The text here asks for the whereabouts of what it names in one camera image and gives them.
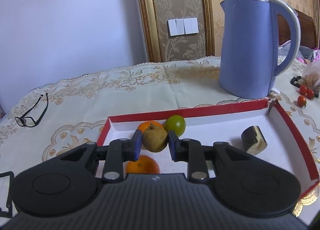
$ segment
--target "ribbed gray surface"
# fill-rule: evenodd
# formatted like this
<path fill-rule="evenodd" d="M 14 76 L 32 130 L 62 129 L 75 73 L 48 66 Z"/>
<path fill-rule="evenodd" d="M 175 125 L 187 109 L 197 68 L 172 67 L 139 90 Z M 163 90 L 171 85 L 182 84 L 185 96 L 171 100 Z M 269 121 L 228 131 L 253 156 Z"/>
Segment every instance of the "ribbed gray surface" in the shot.
<path fill-rule="evenodd" d="M 129 174 L 122 183 L 105 185 L 89 206 L 74 214 L 35 218 L 20 213 L 3 229 L 303 230 L 307 227 L 291 214 L 272 219 L 236 214 L 222 206 L 207 186 L 189 183 L 183 174 Z"/>

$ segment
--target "white wall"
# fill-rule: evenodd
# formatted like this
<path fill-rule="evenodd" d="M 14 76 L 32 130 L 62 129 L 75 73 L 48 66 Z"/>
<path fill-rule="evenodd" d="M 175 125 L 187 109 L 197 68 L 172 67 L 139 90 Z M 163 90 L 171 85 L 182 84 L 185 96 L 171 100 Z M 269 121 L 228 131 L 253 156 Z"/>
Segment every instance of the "white wall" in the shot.
<path fill-rule="evenodd" d="M 0 103 L 60 79 L 145 62 L 136 0 L 0 0 Z"/>

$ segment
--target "kettle handle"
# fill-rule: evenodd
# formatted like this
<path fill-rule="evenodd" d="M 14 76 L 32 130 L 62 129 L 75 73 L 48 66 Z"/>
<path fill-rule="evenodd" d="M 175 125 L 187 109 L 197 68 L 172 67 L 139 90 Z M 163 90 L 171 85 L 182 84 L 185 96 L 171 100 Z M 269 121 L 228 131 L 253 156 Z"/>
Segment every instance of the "kettle handle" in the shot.
<path fill-rule="evenodd" d="M 291 8 L 288 4 L 283 2 L 282 0 L 269 0 L 272 9 L 275 11 L 274 22 L 277 22 L 276 14 L 281 14 L 289 24 L 290 34 L 291 34 L 291 43 L 288 55 L 284 59 L 284 61 L 278 65 L 274 72 L 274 77 L 278 76 L 282 72 L 284 72 L 289 66 L 292 64 L 294 58 L 296 57 L 301 40 L 301 28 L 300 22 L 297 17 L 297 12 Z"/>

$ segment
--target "red and white box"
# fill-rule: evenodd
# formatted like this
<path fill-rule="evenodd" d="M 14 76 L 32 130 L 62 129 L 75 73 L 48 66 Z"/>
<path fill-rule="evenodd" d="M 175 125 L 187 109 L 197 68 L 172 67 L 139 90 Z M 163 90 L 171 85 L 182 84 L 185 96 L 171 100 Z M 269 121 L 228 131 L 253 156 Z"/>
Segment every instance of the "red and white box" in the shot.
<path fill-rule="evenodd" d="M 164 124 L 172 115 L 185 118 L 186 130 L 180 139 L 196 139 L 202 145 L 212 146 L 214 142 L 229 142 L 243 150 L 242 132 L 257 125 L 267 141 L 267 148 L 257 155 L 258 158 L 291 172 L 301 185 L 301 197 L 306 196 L 318 183 L 319 174 L 309 148 L 299 130 L 276 102 L 269 108 L 267 99 L 208 106 L 191 109 L 177 109 L 160 112 L 129 114 L 108 117 L 97 141 L 98 146 L 109 145 L 119 138 L 131 138 L 144 121 L 154 120 Z M 147 155 L 159 164 L 160 173 L 184 173 L 187 175 L 186 162 L 174 162 L 169 146 L 159 153 L 152 153 L 143 146 L 140 154 Z M 215 173 L 208 163 L 210 177 Z"/>

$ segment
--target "red tomato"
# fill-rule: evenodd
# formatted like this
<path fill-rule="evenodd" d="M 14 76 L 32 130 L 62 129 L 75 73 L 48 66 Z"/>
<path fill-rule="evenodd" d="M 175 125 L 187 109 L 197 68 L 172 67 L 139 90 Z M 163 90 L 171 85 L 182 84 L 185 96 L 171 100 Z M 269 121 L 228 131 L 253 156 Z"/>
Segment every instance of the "red tomato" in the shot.
<path fill-rule="evenodd" d="M 309 99 L 313 99 L 313 98 L 315 97 L 315 93 L 313 92 L 312 89 L 309 89 L 309 88 L 308 88 L 308 90 L 307 90 L 307 97 L 308 97 Z"/>
<path fill-rule="evenodd" d="M 298 97 L 298 106 L 299 107 L 305 107 L 307 105 L 307 99 L 305 96 L 299 96 Z"/>
<path fill-rule="evenodd" d="M 307 93 L 307 86 L 306 85 L 301 85 L 300 88 L 299 88 L 299 91 L 300 91 L 300 94 L 301 95 L 305 95 Z"/>

